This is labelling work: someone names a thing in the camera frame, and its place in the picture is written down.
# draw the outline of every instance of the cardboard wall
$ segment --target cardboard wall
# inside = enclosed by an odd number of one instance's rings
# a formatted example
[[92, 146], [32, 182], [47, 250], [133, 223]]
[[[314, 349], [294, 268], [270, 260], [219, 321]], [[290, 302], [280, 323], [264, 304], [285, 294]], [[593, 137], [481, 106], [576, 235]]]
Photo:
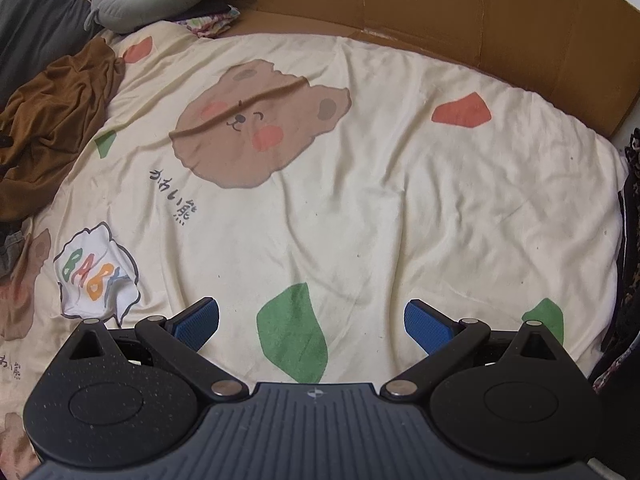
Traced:
[[605, 136], [640, 91], [640, 12], [624, 0], [227, 1], [395, 38], [538, 92]]

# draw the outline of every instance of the bed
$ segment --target bed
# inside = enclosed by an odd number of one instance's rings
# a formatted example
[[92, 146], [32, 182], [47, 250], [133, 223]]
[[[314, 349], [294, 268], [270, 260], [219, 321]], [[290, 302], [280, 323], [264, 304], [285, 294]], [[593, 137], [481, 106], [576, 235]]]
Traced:
[[126, 62], [108, 118], [23, 226], [32, 321], [0, 346], [6, 439], [79, 319], [128, 328], [204, 296], [220, 328], [200, 353], [249, 385], [379, 388], [424, 357], [412, 298], [496, 330], [542, 320], [594, 367], [627, 169], [593, 130], [348, 38], [212, 41], [169, 22], [104, 37]]

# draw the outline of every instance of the logo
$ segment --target logo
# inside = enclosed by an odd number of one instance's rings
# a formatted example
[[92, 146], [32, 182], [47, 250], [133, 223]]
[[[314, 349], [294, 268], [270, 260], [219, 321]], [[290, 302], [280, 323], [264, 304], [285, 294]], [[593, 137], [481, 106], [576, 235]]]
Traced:
[[138, 266], [105, 222], [76, 233], [53, 263], [65, 317], [113, 317], [120, 326], [140, 301]]
[[324, 391], [320, 390], [319, 388], [311, 388], [306, 394], [313, 400], [316, 400], [324, 395]]

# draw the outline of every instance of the brown cloth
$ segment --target brown cloth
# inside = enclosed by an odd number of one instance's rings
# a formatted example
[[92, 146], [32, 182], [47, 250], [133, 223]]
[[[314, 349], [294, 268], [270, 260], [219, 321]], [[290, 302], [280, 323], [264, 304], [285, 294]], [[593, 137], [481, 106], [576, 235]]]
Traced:
[[102, 38], [93, 38], [14, 92], [0, 114], [0, 222], [22, 220], [53, 200], [103, 126], [124, 67]]

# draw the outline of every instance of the metal screw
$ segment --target metal screw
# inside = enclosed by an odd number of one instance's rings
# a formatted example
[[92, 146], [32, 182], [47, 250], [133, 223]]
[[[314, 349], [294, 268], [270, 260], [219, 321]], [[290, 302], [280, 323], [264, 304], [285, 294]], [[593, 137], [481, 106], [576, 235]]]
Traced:
[[211, 391], [220, 397], [231, 397], [242, 391], [242, 384], [233, 379], [216, 381], [211, 385]]
[[418, 391], [418, 386], [411, 381], [396, 379], [386, 384], [386, 390], [394, 397], [407, 397]]

